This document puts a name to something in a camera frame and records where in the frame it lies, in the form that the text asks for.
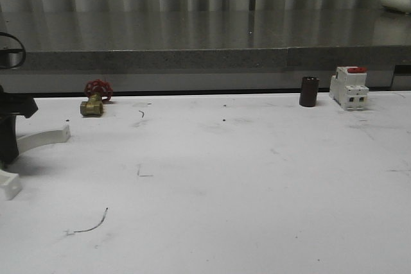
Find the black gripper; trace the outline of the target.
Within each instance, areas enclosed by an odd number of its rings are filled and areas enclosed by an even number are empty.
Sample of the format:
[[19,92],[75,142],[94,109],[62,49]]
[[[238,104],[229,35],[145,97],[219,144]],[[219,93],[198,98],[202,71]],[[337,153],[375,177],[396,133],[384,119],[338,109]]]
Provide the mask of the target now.
[[19,149],[15,135],[16,116],[30,118],[38,106],[33,97],[5,92],[1,87],[1,162],[11,164]]

